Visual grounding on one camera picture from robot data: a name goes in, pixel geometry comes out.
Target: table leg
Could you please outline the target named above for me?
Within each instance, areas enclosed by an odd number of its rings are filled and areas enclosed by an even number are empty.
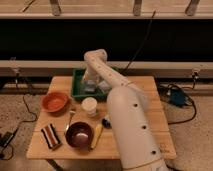
[[[63,171],[63,168],[59,166],[53,159],[46,159],[46,161],[56,170]]]

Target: small object in tray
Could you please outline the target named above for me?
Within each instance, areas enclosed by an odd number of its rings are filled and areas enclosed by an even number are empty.
[[[84,91],[85,93],[95,93],[96,84],[93,80],[85,81]]]

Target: orange bowl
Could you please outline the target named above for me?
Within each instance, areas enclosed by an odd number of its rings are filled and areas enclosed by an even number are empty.
[[[51,92],[42,99],[42,108],[46,112],[57,112],[64,108],[68,101],[68,96],[62,92]]]

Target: metal stand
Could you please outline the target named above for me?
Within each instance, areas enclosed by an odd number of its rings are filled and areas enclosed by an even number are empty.
[[[191,0],[185,10],[186,15],[188,15],[188,16],[195,15],[199,2],[200,2],[200,0]]]
[[[134,16],[141,15],[141,6],[142,6],[142,0],[135,0],[134,7],[133,7]]]
[[[61,8],[59,5],[58,0],[50,0],[50,4],[52,7],[52,13],[54,16],[60,16],[61,15]]]
[[[53,159],[46,159],[46,161],[56,170],[63,171],[63,168],[59,166]]]

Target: yellow object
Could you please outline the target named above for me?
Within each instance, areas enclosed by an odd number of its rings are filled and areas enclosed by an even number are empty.
[[[94,149],[103,130],[102,124],[98,124],[94,130],[94,137],[91,143],[91,149]]]

